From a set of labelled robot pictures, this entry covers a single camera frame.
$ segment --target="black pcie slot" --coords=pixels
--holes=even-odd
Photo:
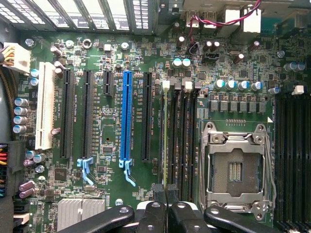
[[[152,113],[152,73],[144,72],[141,127],[141,160],[150,160],[151,113]]]
[[[72,130],[73,130],[73,107],[74,107],[74,73],[65,70],[63,73],[63,93],[61,104],[61,135],[60,157],[70,158],[72,154]]]
[[[83,76],[82,143],[80,158],[90,158],[92,156],[94,76],[90,70],[85,70]]]

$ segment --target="pcie slot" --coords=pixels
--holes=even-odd
[[[60,157],[70,158],[72,154],[72,130],[74,107],[74,72],[65,70],[63,73],[63,94],[61,104]]]
[[[141,127],[141,160],[150,160],[151,139],[151,103],[152,103],[152,73],[144,72],[142,127]]]
[[[55,66],[49,62],[39,63],[40,82],[38,86],[35,149],[52,148]]]
[[[104,80],[103,95],[113,97],[114,82],[112,71],[105,70],[103,80]]]
[[[92,128],[93,128],[93,99],[94,99],[94,75],[92,71],[83,72],[82,95],[82,143],[80,158],[92,156]]]

